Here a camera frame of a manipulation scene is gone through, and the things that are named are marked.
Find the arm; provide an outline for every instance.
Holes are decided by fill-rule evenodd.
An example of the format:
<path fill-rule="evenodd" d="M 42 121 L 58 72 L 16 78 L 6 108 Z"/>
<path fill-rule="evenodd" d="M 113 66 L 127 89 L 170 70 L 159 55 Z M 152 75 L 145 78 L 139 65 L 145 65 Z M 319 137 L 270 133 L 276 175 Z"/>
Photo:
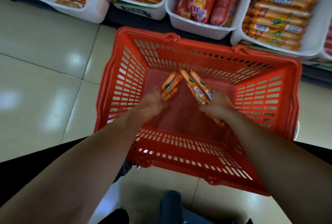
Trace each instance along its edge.
<path fill-rule="evenodd" d="M 87 223 L 143 122 L 165 107 L 155 87 L 136 107 L 65 152 L 22 188 L 0 208 L 0 223 Z"/>
<path fill-rule="evenodd" d="M 332 166 L 265 130 L 217 90 L 211 104 L 200 110 L 229 124 L 262 183 L 292 223 L 331 222 Z"/>

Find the beige tile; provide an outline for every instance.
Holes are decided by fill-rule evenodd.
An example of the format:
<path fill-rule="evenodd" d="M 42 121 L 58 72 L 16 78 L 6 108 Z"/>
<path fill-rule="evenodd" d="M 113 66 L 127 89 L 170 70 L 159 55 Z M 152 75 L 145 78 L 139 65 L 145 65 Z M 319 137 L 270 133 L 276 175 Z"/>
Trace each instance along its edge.
<path fill-rule="evenodd" d="M 0 54 L 0 162 L 60 144 L 80 83 Z"/>
<path fill-rule="evenodd" d="M 159 167 L 136 166 L 119 181 L 117 207 L 135 209 L 146 217 L 158 214 L 159 202 L 164 193 L 175 190 L 181 193 L 182 203 L 189 208 L 198 178 Z"/>
<path fill-rule="evenodd" d="M 234 218 L 240 224 L 251 218 L 254 224 L 291 224 L 272 197 L 209 185 L 200 179 L 191 210 L 215 219 Z"/>
<path fill-rule="evenodd" d="M 112 54 L 116 29 L 100 26 L 83 79 L 100 84 L 104 67 Z"/>
<path fill-rule="evenodd" d="M 93 134 L 99 85 L 82 80 L 62 143 Z"/>
<path fill-rule="evenodd" d="M 300 128 L 296 141 L 332 149 L 332 90 L 301 82 Z"/>
<path fill-rule="evenodd" d="M 99 25 L 0 0 L 0 53 L 82 78 Z"/>

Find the hand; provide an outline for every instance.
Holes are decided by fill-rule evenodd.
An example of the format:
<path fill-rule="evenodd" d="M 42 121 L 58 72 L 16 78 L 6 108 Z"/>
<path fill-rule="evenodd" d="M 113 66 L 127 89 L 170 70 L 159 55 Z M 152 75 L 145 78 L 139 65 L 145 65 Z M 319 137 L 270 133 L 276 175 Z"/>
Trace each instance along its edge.
<path fill-rule="evenodd" d="M 229 112 L 234 110 L 234 106 L 228 96 L 216 89 L 213 89 L 211 103 L 200 106 L 201 112 L 209 113 L 212 117 L 221 120 L 225 120 Z"/>
<path fill-rule="evenodd" d="M 161 101 L 160 87 L 154 86 L 153 90 L 147 93 L 135 108 L 142 111 L 148 118 L 158 115 L 167 107 L 168 103 Z"/>

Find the basket bottom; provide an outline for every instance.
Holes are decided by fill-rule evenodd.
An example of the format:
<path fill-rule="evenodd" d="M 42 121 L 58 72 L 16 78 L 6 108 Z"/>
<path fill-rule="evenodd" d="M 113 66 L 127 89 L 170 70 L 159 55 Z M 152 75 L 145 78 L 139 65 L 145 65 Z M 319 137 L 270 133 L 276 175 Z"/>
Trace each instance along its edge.
<path fill-rule="evenodd" d="M 143 94 L 151 91 L 155 85 L 160 86 L 170 73 L 170 71 L 149 68 Z M 208 86 L 222 91 L 231 100 L 233 99 L 236 90 L 235 85 L 215 79 L 203 79 Z M 188 89 L 185 80 L 182 80 L 177 87 L 179 88 L 178 92 L 168 101 L 169 108 L 154 117 L 147 123 L 147 126 L 167 130 L 174 134 L 183 134 L 187 138 L 221 143 L 225 139 L 224 135 L 227 127 L 217 126 L 213 120 L 199 111 L 199 104 Z"/>

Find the floor tile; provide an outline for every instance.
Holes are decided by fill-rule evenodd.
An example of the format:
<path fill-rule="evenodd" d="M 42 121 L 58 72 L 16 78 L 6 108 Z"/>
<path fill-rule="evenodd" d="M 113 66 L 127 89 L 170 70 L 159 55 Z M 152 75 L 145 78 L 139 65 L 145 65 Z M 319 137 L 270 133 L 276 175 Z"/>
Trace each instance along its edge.
<path fill-rule="evenodd" d="M 100 26 L 83 79 L 100 84 L 104 67 L 110 59 L 116 29 Z"/>
<path fill-rule="evenodd" d="M 131 213 L 144 216 L 149 223 L 159 211 L 159 202 L 164 193 L 175 190 L 181 193 L 182 203 L 189 208 L 198 178 L 158 167 L 133 166 L 118 184 L 113 184 L 94 213 L 95 221 L 101 220 L 112 210 L 123 207 Z"/>
<path fill-rule="evenodd" d="M 248 218 L 254 224 L 291 224 L 272 197 L 209 185 L 202 179 L 198 182 L 191 210 L 215 219 L 234 218 L 240 224 Z"/>
<path fill-rule="evenodd" d="M 0 53 L 83 78 L 99 24 L 0 0 Z"/>
<path fill-rule="evenodd" d="M 300 128 L 296 141 L 332 149 L 332 90 L 301 82 Z"/>
<path fill-rule="evenodd" d="M 0 162 L 60 144 L 80 83 L 0 54 Z"/>
<path fill-rule="evenodd" d="M 93 134 L 99 85 L 82 80 L 62 143 Z"/>

